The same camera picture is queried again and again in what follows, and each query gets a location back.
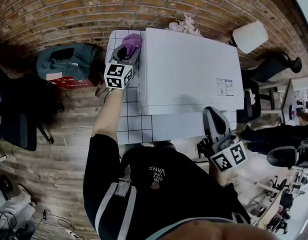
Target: red box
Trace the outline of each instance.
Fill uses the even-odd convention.
[[[63,87],[66,89],[77,89],[77,88],[96,86],[96,83],[94,83],[90,79],[76,80],[72,76],[61,77],[58,79],[50,80],[50,82],[56,84],[58,87]]]

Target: power strip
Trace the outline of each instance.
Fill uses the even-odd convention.
[[[70,230],[70,229],[66,229],[66,232],[70,235],[70,237],[71,237],[72,239],[78,239],[78,238],[80,238],[79,236],[77,236],[76,234],[74,234],[73,231]]]

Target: chair wheel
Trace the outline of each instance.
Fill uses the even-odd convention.
[[[3,186],[5,189],[7,189],[10,192],[13,191],[12,183],[10,182],[8,177],[6,177],[5,175],[2,175],[0,177],[0,180],[3,182]]]

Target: white stripe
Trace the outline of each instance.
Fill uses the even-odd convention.
[[[104,213],[105,211],[105,208],[106,206],[108,205],[111,197],[113,196],[114,192],[115,192],[115,189],[117,187],[117,183],[116,182],[113,182],[110,187],[108,188],[102,202],[100,203],[99,205],[99,208],[97,210],[97,213],[96,213],[96,217],[95,217],[95,229],[97,231],[97,234],[99,234],[99,223],[100,223],[100,220],[101,220],[101,217],[102,217],[102,214]]]
[[[135,200],[136,200],[136,187],[132,186],[130,190],[130,194],[129,194],[129,199],[128,199],[124,219],[123,219],[122,225],[120,226],[117,240],[125,240],[128,235],[128,231],[130,228],[132,215],[134,211]]]

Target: wooden floor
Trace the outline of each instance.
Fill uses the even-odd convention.
[[[75,233],[85,240],[98,239],[84,209],[83,178],[89,150],[89,140],[95,118],[104,101],[104,95],[95,96],[95,88],[64,90],[61,92],[65,111],[59,113],[49,131],[54,138],[50,145],[37,132],[37,150],[30,152],[6,141],[0,141],[0,156],[7,160],[0,164],[0,175],[5,174],[13,182],[21,183],[36,200],[35,225],[43,217],[43,210],[66,217],[74,225]],[[46,224],[57,225],[57,219],[47,216],[38,227],[37,239],[46,239]],[[47,227],[48,232],[66,235],[61,228]],[[47,235],[49,240],[61,239]]]

